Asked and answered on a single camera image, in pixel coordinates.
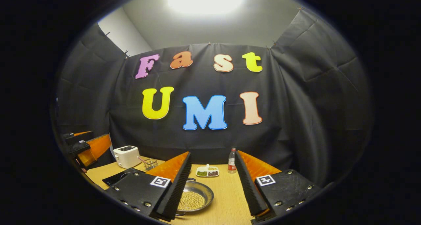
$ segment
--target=toaster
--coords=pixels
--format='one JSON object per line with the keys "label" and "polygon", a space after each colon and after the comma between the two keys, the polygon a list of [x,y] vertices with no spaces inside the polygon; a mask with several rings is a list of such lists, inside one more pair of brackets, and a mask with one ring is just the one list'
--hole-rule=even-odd
{"label": "toaster", "polygon": [[132,168],[141,163],[137,158],[139,156],[139,150],[135,146],[128,145],[114,149],[113,151],[117,164],[122,168]]}

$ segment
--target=white plate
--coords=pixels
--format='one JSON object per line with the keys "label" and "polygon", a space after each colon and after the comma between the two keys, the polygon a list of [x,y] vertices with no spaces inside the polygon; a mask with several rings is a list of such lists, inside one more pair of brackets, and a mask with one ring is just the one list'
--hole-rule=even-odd
{"label": "white plate", "polygon": [[[215,167],[215,166],[209,166],[208,164],[206,165],[206,166],[200,166],[200,167],[198,167],[197,169],[196,169],[196,176],[198,176],[198,177],[217,177],[217,176],[219,176],[219,169],[218,169],[218,167],[215,167],[216,168],[216,170],[209,170],[209,167]],[[199,171],[206,171],[206,176],[200,176],[200,175],[197,175],[197,173],[199,172]],[[217,171],[218,172],[218,175],[215,175],[215,176],[209,176],[209,172],[213,172],[213,171]]]}

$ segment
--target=ceiling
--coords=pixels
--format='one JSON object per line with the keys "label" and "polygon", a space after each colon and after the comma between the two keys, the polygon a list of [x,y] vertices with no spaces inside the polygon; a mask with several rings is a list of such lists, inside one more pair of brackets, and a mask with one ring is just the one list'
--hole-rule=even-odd
{"label": "ceiling", "polygon": [[298,2],[242,0],[230,13],[207,15],[176,12],[167,0],[132,0],[123,9],[152,49],[208,42],[270,47],[298,13]]}

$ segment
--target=silver bowl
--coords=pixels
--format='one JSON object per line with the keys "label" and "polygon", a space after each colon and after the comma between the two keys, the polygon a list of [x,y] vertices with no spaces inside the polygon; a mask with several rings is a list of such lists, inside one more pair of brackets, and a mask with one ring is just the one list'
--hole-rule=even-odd
{"label": "silver bowl", "polygon": [[195,210],[177,210],[176,215],[177,216],[183,216],[186,214],[186,212],[193,212],[198,210],[203,210],[205,207],[207,207],[213,200],[213,191],[205,184],[196,182],[196,179],[194,178],[188,178],[186,181],[186,185],[183,191],[191,191],[198,193],[203,198],[205,198],[205,203],[202,207],[195,209]]}

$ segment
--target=water bottle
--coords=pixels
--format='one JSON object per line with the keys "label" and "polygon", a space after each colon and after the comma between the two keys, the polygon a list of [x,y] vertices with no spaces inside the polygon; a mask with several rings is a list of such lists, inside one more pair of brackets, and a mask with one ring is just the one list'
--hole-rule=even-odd
{"label": "water bottle", "polygon": [[231,149],[230,156],[228,157],[228,173],[235,173],[236,166],[235,166],[235,148]]}

